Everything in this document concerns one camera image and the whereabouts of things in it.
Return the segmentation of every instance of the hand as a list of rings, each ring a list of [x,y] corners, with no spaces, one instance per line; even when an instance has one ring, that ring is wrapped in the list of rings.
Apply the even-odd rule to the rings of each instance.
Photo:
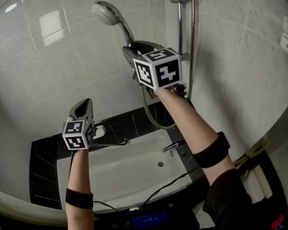
[[[161,89],[161,90],[154,90],[154,93],[155,93],[156,96],[159,96],[160,94],[166,93],[166,92],[168,92],[168,91],[174,92],[175,89],[174,89],[173,86],[170,86],[170,87],[168,87],[168,88],[164,88],[164,89]]]

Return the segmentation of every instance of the black armband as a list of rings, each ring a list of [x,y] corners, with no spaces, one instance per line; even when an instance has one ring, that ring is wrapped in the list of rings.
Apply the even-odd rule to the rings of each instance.
[[[92,209],[93,194],[83,194],[67,188],[65,202],[78,208]]]
[[[230,145],[223,132],[218,132],[218,135],[219,137],[208,148],[193,155],[200,167],[212,167],[227,156]]]

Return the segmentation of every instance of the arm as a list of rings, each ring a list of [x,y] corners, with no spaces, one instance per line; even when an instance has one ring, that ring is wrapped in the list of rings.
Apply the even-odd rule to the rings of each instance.
[[[205,150],[218,138],[218,134],[183,98],[168,89],[159,90],[156,94],[174,119],[193,154]],[[212,185],[221,174],[234,168],[227,155],[220,163],[203,171]]]
[[[88,150],[79,150],[72,161],[68,188],[83,194],[90,194],[90,178],[88,168]],[[92,209],[81,209],[66,203],[68,229],[94,230]]]

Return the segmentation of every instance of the white bathtub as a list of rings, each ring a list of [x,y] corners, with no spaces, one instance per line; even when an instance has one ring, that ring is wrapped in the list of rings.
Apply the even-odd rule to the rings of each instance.
[[[166,131],[159,130],[131,140],[126,146],[103,148],[89,153],[90,183],[94,200],[117,209],[141,205],[154,191],[186,173],[178,153],[162,149],[171,144]],[[58,160],[60,198],[65,209],[70,158]],[[191,184],[187,175],[163,189],[153,200],[182,190]],[[94,203],[95,212],[112,211]]]

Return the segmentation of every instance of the fiducial marker cube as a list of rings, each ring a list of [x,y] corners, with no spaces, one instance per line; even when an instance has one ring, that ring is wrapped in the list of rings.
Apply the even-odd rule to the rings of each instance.
[[[62,136],[69,150],[89,149],[94,137],[93,124],[88,120],[67,122]]]
[[[171,48],[143,54],[133,59],[139,82],[164,89],[182,80],[180,55]]]

